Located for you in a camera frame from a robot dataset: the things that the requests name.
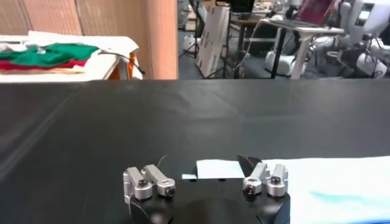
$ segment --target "screw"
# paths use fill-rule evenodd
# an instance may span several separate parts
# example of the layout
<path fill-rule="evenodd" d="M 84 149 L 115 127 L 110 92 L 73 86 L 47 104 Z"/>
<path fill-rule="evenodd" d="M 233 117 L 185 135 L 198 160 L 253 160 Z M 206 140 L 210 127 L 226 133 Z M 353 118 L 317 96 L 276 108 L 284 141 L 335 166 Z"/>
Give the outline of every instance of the screw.
<path fill-rule="evenodd" d="M 279 177 L 271 177 L 271 183 L 272 184 L 280 184 L 280 178 Z"/>
<path fill-rule="evenodd" d="M 142 179 L 138 181 L 139 187 L 145 187 L 148 184 L 147 180 Z"/>
<path fill-rule="evenodd" d="M 244 189 L 244 194 L 248 195 L 248 196 L 254 195 L 255 194 L 255 189 L 252 186 L 247 186 Z"/>
<path fill-rule="evenodd" d="M 171 198 L 175 195 L 176 193 L 176 190 L 173 188 L 173 187 L 170 187 L 170 188 L 167 188 L 167 190 L 165 190 L 165 196 Z"/>

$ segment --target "black table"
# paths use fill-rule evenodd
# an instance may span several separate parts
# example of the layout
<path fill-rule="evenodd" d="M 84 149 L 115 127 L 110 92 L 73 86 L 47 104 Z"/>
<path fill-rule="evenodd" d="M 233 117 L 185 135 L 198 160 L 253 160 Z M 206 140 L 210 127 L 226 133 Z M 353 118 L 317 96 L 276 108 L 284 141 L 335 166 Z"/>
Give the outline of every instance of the black table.
<path fill-rule="evenodd" d="M 390 155 L 389 94 L 385 80 L 91 82 L 2 182 L 0 223 L 126 223 L 122 172 L 163 155 L 175 178 L 237 153 Z"/>
<path fill-rule="evenodd" d="M 1 85 L 0 180 L 80 86 Z"/>

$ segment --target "wire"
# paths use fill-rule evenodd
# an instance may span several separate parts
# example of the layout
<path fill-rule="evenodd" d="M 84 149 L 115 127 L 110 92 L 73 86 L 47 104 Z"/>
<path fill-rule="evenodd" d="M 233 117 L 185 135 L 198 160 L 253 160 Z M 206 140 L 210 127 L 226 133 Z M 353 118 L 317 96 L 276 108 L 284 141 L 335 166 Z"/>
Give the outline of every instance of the wire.
<path fill-rule="evenodd" d="M 378 47 L 379 47 L 380 49 L 384 50 L 384 49 L 383 49 L 383 47 L 380 45 L 380 43 L 379 43 L 379 41 L 378 41 L 378 38 L 377 38 L 377 37 L 375 38 L 375 40 L 377 41 Z"/>
<path fill-rule="evenodd" d="M 254 30 L 253 30 L 253 33 L 252 33 L 252 36 L 251 36 L 250 39 L 253 39 L 253 38 L 254 38 L 255 33 L 256 33 L 256 30 L 258 29 L 258 27 L 259 27 L 260 24 L 261 24 L 261 20 L 259 19 L 259 21 L 256 23 L 256 26 L 255 26 L 255 28 L 254 28 Z M 234 67 L 234 70 L 238 69 L 238 68 L 241 66 L 241 64 L 244 62 L 244 60 L 245 60 L 245 55 L 248 54 L 251 45 L 252 45 L 252 42 L 250 41 L 250 42 L 249 42 L 249 45 L 248 45 L 248 48 L 247 48 L 246 51 L 245 51 L 244 58 L 243 58 L 243 59 Z"/>
<path fill-rule="evenodd" d="M 118 54 L 118 53 L 114 53 L 114 52 L 107 52 L 107 51 L 102 51 L 102 52 L 99 52 L 99 54 L 113 54 L 113 55 L 117 55 L 117 56 L 120 56 L 120 57 L 124 57 L 126 59 L 128 59 L 129 62 L 131 62 L 131 64 L 133 64 L 138 70 L 139 72 L 142 74 L 142 75 L 145 75 L 145 71 L 141 69 L 141 67 L 139 67 L 131 58 L 129 57 L 126 57 L 124 55 L 121 55 L 121 54 Z"/>

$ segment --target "floor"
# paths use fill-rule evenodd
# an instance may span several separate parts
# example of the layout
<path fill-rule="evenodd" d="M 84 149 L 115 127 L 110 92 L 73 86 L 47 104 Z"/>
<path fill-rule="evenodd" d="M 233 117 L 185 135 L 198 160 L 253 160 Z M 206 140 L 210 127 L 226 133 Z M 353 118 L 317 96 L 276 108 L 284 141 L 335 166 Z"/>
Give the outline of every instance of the floor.
<path fill-rule="evenodd" d="M 238 31 L 231 29 L 230 31 L 234 37 L 238 36 Z M 192 35 L 192 32 L 186 32 L 179 30 L 179 55 L 183 52 L 183 41 L 184 37 L 187 35 Z M 235 52 L 237 48 L 238 40 L 232 38 L 232 40 L 229 41 L 229 52 Z M 313 66 L 309 65 L 308 69 L 304 73 L 301 79 L 321 79 L 325 76 L 322 75 L 320 72 L 317 71 L 317 69 L 313 69 Z M 247 57 L 243 62 L 243 70 L 245 74 L 245 79 L 259 79 L 259 78 L 266 78 L 270 77 L 271 74 L 267 72 L 264 69 L 264 58 L 259 57 Z M 222 77 L 222 72 L 219 72 L 216 74 L 216 77 Z M 233 71 L 231 69 L 228 69 L 227 71 L 227 78 L 233 78 Z M 277 79 L 287 79 L 283 76 L 277 76 Z M 182 56 L 179 58 L 179 79 L 181 80 L 196 80 L 196 79 L 203 79 L 202 74 L 200 73 L 200 70 L 198 70 L 195 59 L 187 56 Z"/>

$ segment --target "table leg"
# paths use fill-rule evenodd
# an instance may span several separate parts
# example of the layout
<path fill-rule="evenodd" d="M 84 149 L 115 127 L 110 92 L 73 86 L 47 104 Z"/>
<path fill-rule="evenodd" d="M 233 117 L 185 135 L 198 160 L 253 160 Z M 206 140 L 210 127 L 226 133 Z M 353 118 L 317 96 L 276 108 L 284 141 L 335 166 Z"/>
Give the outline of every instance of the table leg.
<path fill-rule="evenodd" d="M 276 73 L 278 71 L 280 55 L 282 54 L 282 49 L 283 49 L 283 44 L 285 42 L 285 38 L 286 38 L 286 29 L 282 29 L 280 31 L 280 38 L 278 41 L 278 47 L 276 49 L 276 54 L 275 54 L 275 58 L 274 58 L 274 66 L 272 67 L 272 72 L 271 72 L 272 79 L 275 78 Z"/>
<path fill-rule="evenodd" d="M 306 54 L 310 45 L 311 38 L 307 37 L 300 42 L 300 47 L 297 52 L 294 68 L 292 69 L 291 79 L 299 79 L 305 64 Z"/>
<path fill-rule="evenodd" d="M 239 36 L 238 36 L 238 45 L 237 45 L 237 53 L 236 53 L 236 62 L 239 63 L 239 60 L 242 60 L 242 50 L 245 36 L 245 26 L 241 26 L 239 28 Z M 239 78 L 239 68 L 234 70 L 234 79 Z"/>

